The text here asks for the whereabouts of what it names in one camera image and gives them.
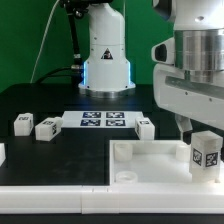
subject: table surface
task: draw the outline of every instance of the table surface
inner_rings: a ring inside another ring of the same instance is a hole
[[[7,146],[7,159],[0,168],[1,186],[108,185],[109,141],[138,139],[133,128],[63,128],[50,142],[36,141],[34,131],[28,137],[15,137],[13,122],[20,113],[33,113],[36,125],[47,117],[62,116],[64,111],[142,111],[156,127],[155,139],[179,139],[174,114],[157,107],[151,85],[138,85],[132,96],[97,99],[80,95],[76,88],[67,84],[19,84],[0,94],[0,108],[0,142]],[[200,131],[208,127],[195,122],[194,128]],[[223,223],[224,216],[0,216],[0,223],[160,223],[162,220],[165,223]]]

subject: white cube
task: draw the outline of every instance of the white cube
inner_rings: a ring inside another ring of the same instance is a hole
[[[0,144],[0,166],[4,163],[5,161],[5,145]]]
[[[192,134],[190,173],[193,182],[217,180],[223,138],[211,131]]]
[[[147,117],[135,119],[135,132],[140,140],[154,140],[155,138],[155,126]]]
[[[63,120],[60,117],[47,118],[35,127],[36,140],[51,141],[61,132]]]
[[[33,114],[19,114],[14,122],[15,136],[29,136],[33,129]]]

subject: black cable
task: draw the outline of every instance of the black cable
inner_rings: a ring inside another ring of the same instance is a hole
[[[51,72],[48,72],[46,75],[44,75],[43,77],[41,77],[40,79],[38,79],[37,81],[36,81],[36,83],[41,83],[43,80],[45,80],[45,79],[47,79],[47,78],[49,78],[49,77],[56,77],[56,76],[58,76],[58,77],[60,77],[60,76],[63,76],[63,75],[54,75],[55,73],[58,73],[58,72],[61,72],[61,71],[71,71],[72,69],[71,69],[71,67],[63,67],[63,68],[57,68],[57,69],[55,69],[55,70],[53,70],[53,71],[51,71]]]
[[[69,21],[71,37],[72,37],[74,64],[82,65],[83,62],[82,62],[82,57],[81,57],[80,49],[79,49],[78,35],[77,35],[76,24],[74,21],[73,10],[71,8],[67,8],[66,11],[68,15],[68,21]]]
[[[40,80],[40,82],[38,82],[38,84],[40,84],[41,82],[43,82],[45,79],[47,78],[54,78],[54,77],[71,77],[73,78],[74,75],[51,75],[51,76],[48,76],[48,77],[44,77],[42,80]]]

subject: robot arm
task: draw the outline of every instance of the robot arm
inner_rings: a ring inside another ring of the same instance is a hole
[[[174,21],[176,17],[176,0],[153,0],[154,10],[165,20]]]
[[[181,131],[191,126],[179,115],[224,130],[223,1],[153,0],[153,7],[174,22],[174,37],[152,49],[158,106],[178,114]]]
[[[113,0],[61,0],[67,11],[74,48],[75,65],[83,65],[80,93],[99,98],[132,94],[131,66],[125,53],[125,20],[108,3]],[[90,55],[82,63],[74,17],[89,14]]]

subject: green wall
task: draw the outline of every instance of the green wall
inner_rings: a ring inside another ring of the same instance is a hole
[[[28,83],[39,51],[46,22],[55,0],[1,0],[0,8],[0,91],[17,83]],[[123,12],[124,0],[113,8]],[[151,0],[126,0],[126,51],[132,63],[132,80],[152,83],[150,51],[153,45],[172,36],[172,24],[163,21],[151,8]],[[76,22],[81,53],[88,57],[88,16]],[[71,65],[73,54],[64,9],[57,8],[36,73]],[[68,82],[57,79],[56,82]]]

